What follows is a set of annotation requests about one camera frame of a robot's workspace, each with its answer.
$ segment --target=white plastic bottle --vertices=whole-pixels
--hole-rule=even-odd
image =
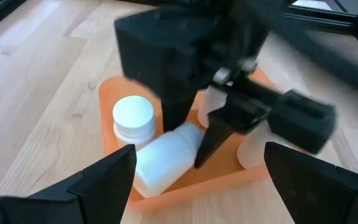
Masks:
[[[197,118],[204,128],[208,127],[208,113],[219,108],[222,108],[226,104],[227,94],[216,89],[213,86],[209,86],[204,92],[204,99],[200,103],[198,109]]]
[[[169,188],[193,166],[203,133],[184,123],[137,152],[135,189],[145,198],[154,197]]]
[[[267,121],[259,124],[251,133],[244,137],[237,149],[237,159],[245,169],[254,168],[265,164],[265,144],[268,141],[279,143],[283,146],[296,148],[292,143],[272,133]]]
[[[112,109],[114,134],[119,148],[135,144],[141,149],[155,136],[154,109],[151,102],[141,96],[127,96]]]

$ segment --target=tray rim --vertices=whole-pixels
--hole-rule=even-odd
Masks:
[[[270,80],[264,74],[264,72],[261,71],[260,69],[258,69],[258,71],[261,73],[262,82],[268,81],[268,83],[264,83],[264,84],[268,86],[273,86]],[[101,96],[103,95],[104,86],[107,85],[108,82],[111,82],[112,79],[119,78],[119,77],[125,78],[122,75],[110,77],[107,80],[103,81],[102,84],[100,84],[99,91],[98,91],[99,107],[101,113],[101,126],[102,126],[102,134],[103,134],[103,146],[104,146],[105,155],[108,155],[114,151],[106,149],[107,136],[106,133],[104,132],[105,130],[104,125],[106,124],[103,123],[103,116],[102,116],[104,111],[103,110],[104,105],[103,105],[103,101],[100,99]],[[203,182],[199,182],[197,184],[182,187],[180,189],[164,192],[155,197],[144,198],[143,200],[136,200],[136,201],[128,199],[127,207],[131,210],[136,210],[140,213],[150,213],[156,210],[178,205],[180,203],[188,202],[205,195],[214,194],[226,189],[233,189],[252,181],[264,180],[267,178],[269,178],[269,172],[267,170],[266,165],[257,166],[251,169],[244,169],[237,172],[233,172],[231,174],[215,177]]]

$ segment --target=orange plastic tray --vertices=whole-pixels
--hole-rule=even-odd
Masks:
[[[257,80],[264,85],[273,86],[261,70],[256,71],[252,75],[252,79]],[[126,80],[123,76],[110,78],[103,82],[99,88],[100,113],[104,151],[106,155],[118,150],[112,128],[112,108],[118,100],[130,95],[139,95],[150,100],[155,110],[157,136],[162,134],[162,110],[160,100],[146,88]],[[200,129],[205,131],[197,120],[197,109],[202,97],[203,92],[199,92],[192,110],[187,117],[187,121],[198,125]],[[245,170],[238,162],[236,149],[240,145],[243,137],[244,136],[239,134],[233,134],[209,158],[202,168],[191,168],[161,195],[152,198],[143,198],[134,188],[132,188],[127,203],[128,208],[137,210],[141,213],[153,212],[193,200],[202,195],[238,187],[253,180],[267,178],[269,173],[267,172],[266,166]]]

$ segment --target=white bottle cap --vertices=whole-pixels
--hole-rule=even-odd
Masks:
[[[149,100],[141,96],[127,96],[112,109],[115,131],[131,138],[154,132],[154,109]]]

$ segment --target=light wooden surface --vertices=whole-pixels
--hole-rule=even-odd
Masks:
[[[0,22],[0,195],[32,194],[104,156],[98,87],[122,73],[112,23],[148,8],[28,0]],[[315,35],[358,60],[354,38]],[[274,35],[259,61],[278,89],[337,105],[338,129],[319,157],[358,172],[358,93]],[[122,223],[293,222],[271,180],[264,180],[153,214],[127,210]]]

